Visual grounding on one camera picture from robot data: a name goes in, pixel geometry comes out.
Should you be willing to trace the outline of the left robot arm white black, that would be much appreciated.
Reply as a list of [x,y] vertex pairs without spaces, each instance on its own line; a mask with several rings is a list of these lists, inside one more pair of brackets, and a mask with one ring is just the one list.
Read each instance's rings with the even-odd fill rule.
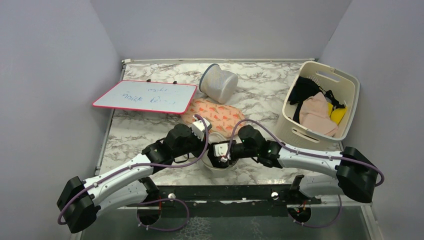
[[135,193],[132,183],[142,183],[143,179],[165,169],[174,168],[176,158],[192,154],[201,158],[207,148],[206,135],[212,125],[208,121],[197,120],[191,125],[177,124],[166,137],[151,143],[132,160],[98,176],[81,180],[70,178],[56,205],[60,211],[59,225],[66,225],[75,234],[88,228],[108,207],[119,208],[129,198],[119,194],[120,190]]

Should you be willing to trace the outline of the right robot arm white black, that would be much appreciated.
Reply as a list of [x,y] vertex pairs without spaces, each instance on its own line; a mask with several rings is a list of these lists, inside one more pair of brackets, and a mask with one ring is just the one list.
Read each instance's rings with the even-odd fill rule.
[[360,202],[371,203],[377,185],[378,169],[359,150],[320,151],[283,145],[266,140],[259,130],[245,125],[238,131],[241,140],[210,144],[207,157],[217,169],[227,169],[240,159],[254,159],[268,168],[294,168],[319,173],[318,176],[297,176],[288,190],[289,199],[300,204],[322,195],[345,195]]

